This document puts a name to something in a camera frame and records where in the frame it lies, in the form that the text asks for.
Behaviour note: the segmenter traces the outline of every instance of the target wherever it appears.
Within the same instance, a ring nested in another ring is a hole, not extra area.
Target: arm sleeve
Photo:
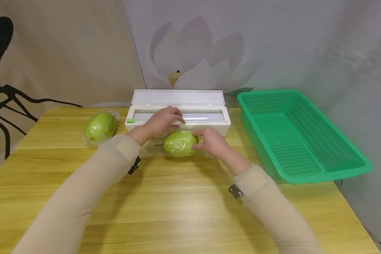
[[[281,254],[319,254],[309,226],[282,195],[275,182],[257,165],[235,177],[243,204],[260,220]]]
[[[100,145],[49,199],[12,253],[77,253],[96,203],[130,170],[140,148],[121,134]]]

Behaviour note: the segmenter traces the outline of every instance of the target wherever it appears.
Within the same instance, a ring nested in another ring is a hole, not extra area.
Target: buckle
[[[137,156],[137,159],[135,159],[135,162],[134,162],[134,165],[130,168],[130,170],[128,171],[128,174],[132,174],[134,173],[134,171],[139,168],[140,166],[140,162],[141,162],[141,159],[139,156]]]
[[[244,197],[243,192],[237,187],[236,184],[233,184],[229,187],[229,192],[233,195],[234,198]]]

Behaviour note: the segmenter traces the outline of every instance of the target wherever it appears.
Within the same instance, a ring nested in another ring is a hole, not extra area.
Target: wood grain
[[[57,187],[95,151],[81,138],[100,108],[47,112],[0,169],[0,254],[11,252]],[[126,133],[126,108],[119,133]],[[227,141],[261,165],[230,109]],[[89,220],[80,253],[277,253],[266,232],[239,200],[225,166],[212,158],[144,158],[111,187]],[[378,249],[332,182],[292,186],[282,193],[314,231],[324,253],[375,254]]]

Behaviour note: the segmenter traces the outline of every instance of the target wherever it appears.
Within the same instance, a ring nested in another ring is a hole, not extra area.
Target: dispenser lid
[[[224,106],[223,91],[135,89],[133,106]]]

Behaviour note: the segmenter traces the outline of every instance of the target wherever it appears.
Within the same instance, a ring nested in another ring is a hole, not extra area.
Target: green plastic tray
[[[240,93],[241,120],[276,182],[317,183],[372,170],[371,162],[297,90]]]

